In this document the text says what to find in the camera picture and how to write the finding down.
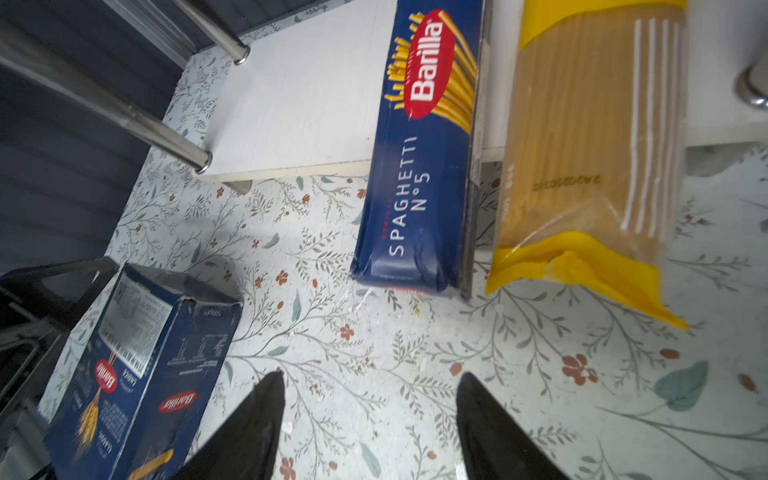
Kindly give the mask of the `wide blue Barilla pasta box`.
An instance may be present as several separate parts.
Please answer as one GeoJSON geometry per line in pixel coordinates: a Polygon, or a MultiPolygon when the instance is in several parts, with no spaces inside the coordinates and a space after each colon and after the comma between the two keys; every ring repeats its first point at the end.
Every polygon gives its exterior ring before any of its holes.
{"type": "Polygon", "coordinates": [[[184,273],[127,264],[44,438],[59,479],[169,479],[242,315],[184,273]]]}

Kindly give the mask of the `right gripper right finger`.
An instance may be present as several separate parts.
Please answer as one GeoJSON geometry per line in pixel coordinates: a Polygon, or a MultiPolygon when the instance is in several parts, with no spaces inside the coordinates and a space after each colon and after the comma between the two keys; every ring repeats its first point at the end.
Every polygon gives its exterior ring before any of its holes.
{"type": "Polygon", "coordinates": [[[456,397],[457,432],[469,479],[564,479],[473,374],[461,376],[456,397]]]}

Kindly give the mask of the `yellow Pastatime bag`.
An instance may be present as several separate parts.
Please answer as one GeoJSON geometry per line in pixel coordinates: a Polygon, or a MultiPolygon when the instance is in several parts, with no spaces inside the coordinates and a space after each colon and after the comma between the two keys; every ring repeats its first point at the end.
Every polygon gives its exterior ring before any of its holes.
{"type": "Polygon", "coordinates": [[[686,8],[525,4],[488,292],[560,282],[684,327],[661,266],[684,173],[686,8]]]}

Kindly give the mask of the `narrow blue Barilla spaghetti box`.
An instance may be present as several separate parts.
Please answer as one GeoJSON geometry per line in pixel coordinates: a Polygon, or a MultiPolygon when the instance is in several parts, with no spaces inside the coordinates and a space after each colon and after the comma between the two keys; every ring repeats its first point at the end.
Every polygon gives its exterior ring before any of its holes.
{"type": "Polygon", "coordinates": [[[353,280],[468,299],[493,5],[401,1],[353,280]]]}

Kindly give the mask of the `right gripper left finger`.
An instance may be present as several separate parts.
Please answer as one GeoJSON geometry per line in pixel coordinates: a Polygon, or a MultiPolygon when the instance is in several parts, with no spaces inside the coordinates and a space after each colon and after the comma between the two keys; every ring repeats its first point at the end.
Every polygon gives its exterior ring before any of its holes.
{"type": "Polygon", "coordinates": [[[176,479],[270,479],[285,409],[283,375],[257,383],[176,479]]]}

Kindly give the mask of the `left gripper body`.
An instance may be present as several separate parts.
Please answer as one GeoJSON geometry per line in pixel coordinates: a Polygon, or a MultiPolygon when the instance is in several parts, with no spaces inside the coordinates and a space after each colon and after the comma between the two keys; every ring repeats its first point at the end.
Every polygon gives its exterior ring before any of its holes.
{"type": "Polygon", "coordinates": [[[1,276],[1,418],[45,391],[66,340],[119,271],[108,257],[1,276]]]}

